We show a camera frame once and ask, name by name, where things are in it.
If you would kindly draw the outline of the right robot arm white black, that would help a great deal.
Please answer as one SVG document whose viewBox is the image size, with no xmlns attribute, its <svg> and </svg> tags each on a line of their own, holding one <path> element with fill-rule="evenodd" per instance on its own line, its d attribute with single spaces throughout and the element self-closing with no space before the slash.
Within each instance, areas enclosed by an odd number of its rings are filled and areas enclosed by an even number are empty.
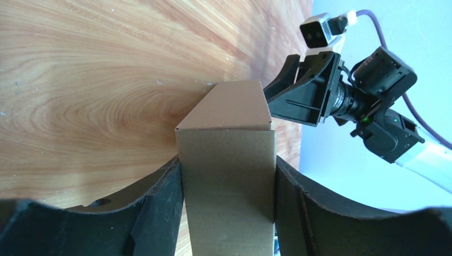
<svg viewBox="0 0 452 256">
<path fill-rule="evenodd" d="M 264 89 L 273 117 L 317 126 L 332 117 L 353 122 L 352 137 L 382 160 L 408 169 L 451 192 L 451 150 L 423 138 L 416 122 L 392 109 L 417 81 L 414 71 L 394 53 L 379 47 L 352 70 L 339 53 L 289 55 Z"/>
</svg>

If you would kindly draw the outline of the brown cardboard box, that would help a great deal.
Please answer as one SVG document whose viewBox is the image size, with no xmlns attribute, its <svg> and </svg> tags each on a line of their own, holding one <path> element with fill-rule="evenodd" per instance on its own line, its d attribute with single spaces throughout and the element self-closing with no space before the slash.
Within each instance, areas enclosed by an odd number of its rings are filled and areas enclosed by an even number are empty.
<svg viewBox="0 0 452 256">
<path fill-rule="evenodd" d="M 175 129 L 193 255 L 273 255 L 276 133 L 261 82 L 220 82 Z"/>
</svg>

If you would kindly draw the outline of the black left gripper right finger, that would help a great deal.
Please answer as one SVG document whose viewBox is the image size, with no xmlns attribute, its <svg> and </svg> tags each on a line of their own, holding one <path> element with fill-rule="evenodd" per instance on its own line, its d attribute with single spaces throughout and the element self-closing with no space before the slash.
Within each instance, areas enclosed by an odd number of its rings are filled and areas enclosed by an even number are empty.
<svg viewBox="0 0 452 256">
<path fill-rule="evenodd" d="M 281 255 L 451 255 L 451 208 L 394 213 L 348 199 L 276 160 Z"/>
</svg>

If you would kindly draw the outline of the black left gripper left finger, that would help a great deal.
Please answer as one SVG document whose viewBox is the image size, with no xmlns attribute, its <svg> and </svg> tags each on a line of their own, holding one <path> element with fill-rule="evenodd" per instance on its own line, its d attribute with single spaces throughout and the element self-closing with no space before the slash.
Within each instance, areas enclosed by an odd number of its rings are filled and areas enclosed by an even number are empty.
<svg viewBox="0 0 452 256">
<path fill-rule="evenodd" d="M 1 200 L 1 255 L 174 255 L 183 208 L 180 162 L 88 206 Z"/>
</svg>

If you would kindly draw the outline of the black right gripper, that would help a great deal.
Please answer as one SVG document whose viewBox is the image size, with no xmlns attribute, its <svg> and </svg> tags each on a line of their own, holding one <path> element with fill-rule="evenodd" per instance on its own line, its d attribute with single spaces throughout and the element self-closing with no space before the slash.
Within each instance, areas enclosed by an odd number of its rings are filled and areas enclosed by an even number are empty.
<svg viewBox="0 0 452 256">
<path fill-rule="evenodd" d="M 377 97 L 363 92 L 340 65 L 341 55 L 327 51 L 288 55 L 278 75 L 264 89 L 272 117 L 317 126 L 322 117 L 332 117 L 339 126 L 357 123 L 378 105 Z"/>
</svg>

